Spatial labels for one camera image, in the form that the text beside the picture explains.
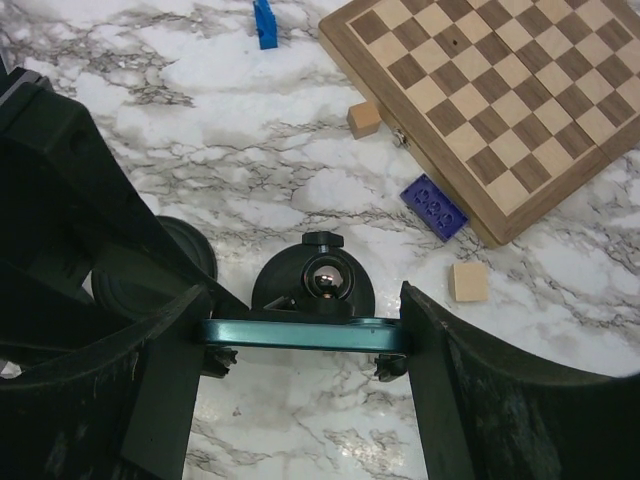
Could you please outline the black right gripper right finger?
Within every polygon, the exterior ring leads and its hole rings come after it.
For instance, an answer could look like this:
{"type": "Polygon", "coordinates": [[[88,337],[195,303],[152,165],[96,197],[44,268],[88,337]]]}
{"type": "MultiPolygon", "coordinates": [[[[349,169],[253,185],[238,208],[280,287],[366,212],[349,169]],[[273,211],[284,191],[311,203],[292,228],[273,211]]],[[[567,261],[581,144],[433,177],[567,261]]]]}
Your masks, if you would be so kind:
{"type": "Polygon", "coordinates": [[[431,479],[636,479],[639,377],[564,366],[401,289],[431,479]]]}

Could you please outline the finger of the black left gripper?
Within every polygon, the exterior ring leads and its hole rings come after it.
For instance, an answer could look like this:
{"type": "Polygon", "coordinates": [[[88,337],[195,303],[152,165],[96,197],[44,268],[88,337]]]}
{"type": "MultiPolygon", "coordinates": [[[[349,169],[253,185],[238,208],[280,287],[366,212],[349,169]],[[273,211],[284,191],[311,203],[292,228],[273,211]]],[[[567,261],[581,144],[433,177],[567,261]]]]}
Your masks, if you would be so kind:
{"type": "Polygon", "coordinates": [[[245,310],[164,231],[86,107],[19,67],[1,76],[1,205],[4,258],[69,296],[94,270],[149,269],[176,296],[202,284],[223,315],[245,310]]]}

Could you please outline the black ball-joint phone stand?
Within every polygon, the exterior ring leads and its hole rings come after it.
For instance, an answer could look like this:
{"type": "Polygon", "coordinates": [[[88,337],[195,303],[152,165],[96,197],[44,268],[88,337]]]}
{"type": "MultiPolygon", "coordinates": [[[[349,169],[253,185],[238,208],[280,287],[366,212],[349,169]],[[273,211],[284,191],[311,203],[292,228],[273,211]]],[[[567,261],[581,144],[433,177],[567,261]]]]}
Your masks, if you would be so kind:
{"type": "MultiPolygon", "coordinates": [[[[363,266],[345,251],[342,236],[322,231],[303,234],[300,243],[272,257],[254,284],[251,311],[231,320],[346,324],[377,318],[374,313],[374,289],[363,266]]],[[[204,374],[224,377],[239,347],[206,346],[204,374]]],[[[380,381],[406,373],[407,353],[371,354],[380,381]]]]}

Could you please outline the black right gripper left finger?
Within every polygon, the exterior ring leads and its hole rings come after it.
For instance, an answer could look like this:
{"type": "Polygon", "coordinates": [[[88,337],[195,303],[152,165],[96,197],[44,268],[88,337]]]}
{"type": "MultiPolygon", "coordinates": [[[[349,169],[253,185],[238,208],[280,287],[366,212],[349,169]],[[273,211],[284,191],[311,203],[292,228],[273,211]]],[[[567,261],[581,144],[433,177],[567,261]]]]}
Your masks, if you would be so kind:
{"type": "Polygon", "coordinates": [[[1,383],[4,479],[179,479],[210,297],[159,313],[1,383]]]}

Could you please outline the black round-base phone stand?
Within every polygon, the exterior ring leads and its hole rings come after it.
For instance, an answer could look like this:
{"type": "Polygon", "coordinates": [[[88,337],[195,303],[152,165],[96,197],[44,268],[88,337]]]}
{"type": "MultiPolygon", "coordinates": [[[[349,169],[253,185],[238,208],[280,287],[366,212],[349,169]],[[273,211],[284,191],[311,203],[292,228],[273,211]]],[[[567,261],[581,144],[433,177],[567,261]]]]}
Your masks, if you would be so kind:
{"type": "MultiPolygon", "coordinates": [[[[181,251],[202,272],[214,280],[218,277],[217,260],[208,239],[184,220],[158,215],[156,219],[181,251]]],[[[157,271],[142,269],[125,274],[94,270],[91,289],[95,302],[102,308],[131,320],[139,320],[156,312],[171,301],[176,293],[172,284],[163,283],[157,271]]]]}

